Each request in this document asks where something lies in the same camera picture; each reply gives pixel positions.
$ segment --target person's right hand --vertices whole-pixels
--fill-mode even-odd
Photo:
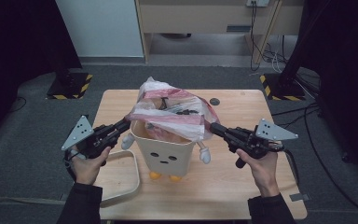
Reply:
[[[76,183],[92,185],[100,173],[101,165],[109,157],[112,148],[106,147],[101,155],[95,159],[83,160],[77,156],[72,158],[73,169],[76,175]]]
[[[236,153],[251,167],[252,175],[255,179],[255,184],[260,190],[261,197],[272,197],[280,194],[275,177],[278,159],[276,152],[268,152],[265,157],[258,160],[253,159],[241,149],[237,149]]]

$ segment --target black jacket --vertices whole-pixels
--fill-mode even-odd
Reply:
[[[100,203],[102,196],[102,188],[75,183],[57,223],[100,224]],[[249,199],[248,204],[254,224],[295,223],[281,194],[269,198],[255,197]]]

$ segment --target wall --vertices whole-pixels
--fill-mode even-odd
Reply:
[[[144,57],[134,1],[56,2],[79,57]]]

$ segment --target person's left hand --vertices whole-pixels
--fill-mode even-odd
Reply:
[[[101,155],[95,159],[82,160],[77,156],[72,158],[73,170],[76,175],[76,183],[92,185],[97,179],[102,163],[108,158],[112,148],[106,147]]]

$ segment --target dark curtain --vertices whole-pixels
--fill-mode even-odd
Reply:
[[[281,80],[299,67],[321,78],[318,104],[352,162],[358,163],[358,2],[306,0],[295,50]]]
[[[54,0],[0,0],[0,121],[21,83],[81,68]]]

